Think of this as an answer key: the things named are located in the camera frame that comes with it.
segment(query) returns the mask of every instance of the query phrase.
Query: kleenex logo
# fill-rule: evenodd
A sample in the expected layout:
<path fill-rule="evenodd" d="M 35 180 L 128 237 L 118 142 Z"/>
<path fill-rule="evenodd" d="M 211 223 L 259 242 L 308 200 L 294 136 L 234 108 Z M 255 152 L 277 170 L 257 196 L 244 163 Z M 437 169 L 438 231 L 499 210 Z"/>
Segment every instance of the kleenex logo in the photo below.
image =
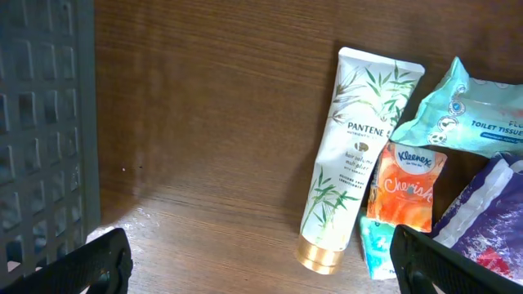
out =
<path fill-rule="evenodd" d="M 419 162 L 422 165 L 424 165 L 425 167 L 432 166 L 432 160 L 430 160 L 429 158 L 426 158 L 424 156 L 419 156 L 416 154 L 410 154 L 409 151 L 398 152 L 398 158 L 401 161 L 409 160 L 409 161 Z"/>

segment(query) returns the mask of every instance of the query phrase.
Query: pantene tube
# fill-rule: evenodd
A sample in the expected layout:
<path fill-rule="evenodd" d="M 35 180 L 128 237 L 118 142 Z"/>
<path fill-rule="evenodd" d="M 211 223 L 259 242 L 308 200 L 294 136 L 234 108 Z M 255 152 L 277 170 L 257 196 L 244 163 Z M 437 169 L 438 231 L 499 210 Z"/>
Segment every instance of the pantene tube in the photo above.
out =
<path fill-rule="evenodd" d="M 374 164 L 425 73 L 347 47 L 338 57 L 297 249 L 298 260 L 320 274 L 339 269 Z"/>

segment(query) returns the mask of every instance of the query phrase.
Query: light blue wet wipes pack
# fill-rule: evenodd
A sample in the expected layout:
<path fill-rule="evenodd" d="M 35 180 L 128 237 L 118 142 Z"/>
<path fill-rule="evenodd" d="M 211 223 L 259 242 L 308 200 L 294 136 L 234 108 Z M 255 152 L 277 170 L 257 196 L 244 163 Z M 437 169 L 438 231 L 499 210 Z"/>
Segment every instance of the light blue wet wipes pack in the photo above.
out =
<path fill-rule="evenodd" d="M 361 241 L 365 262 L 371 279 L 395 278 L 391 259 L 392 225 L 369 219 L 365 212 L 360 215 Z"/>
<path fill-rule="evenodd" d="M 497 151 L 523 154 L 523 85 L 470 78 L 458 57 L 416 118 L 391 140 L 411 146 L 438 145 L 488 158 Z"/>

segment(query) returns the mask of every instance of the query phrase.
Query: wooden surface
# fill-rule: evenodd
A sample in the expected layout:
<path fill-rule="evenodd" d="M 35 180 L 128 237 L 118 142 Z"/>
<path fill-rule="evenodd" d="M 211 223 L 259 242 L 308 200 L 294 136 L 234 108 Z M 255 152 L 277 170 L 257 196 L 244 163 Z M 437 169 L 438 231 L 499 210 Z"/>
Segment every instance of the wooden surface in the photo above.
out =
<path fill-rule="evenodd" d="M 523 83 L 521 2 L 96 1 L 104 225 L 122 226 L 130 293 L 397 292 L 355 231 L 342 272 L 293 257 L 337 50 L 422 63 L 403 120 L 454 56 Z M 485 164 L 445 150 L 435 219 Z"/>

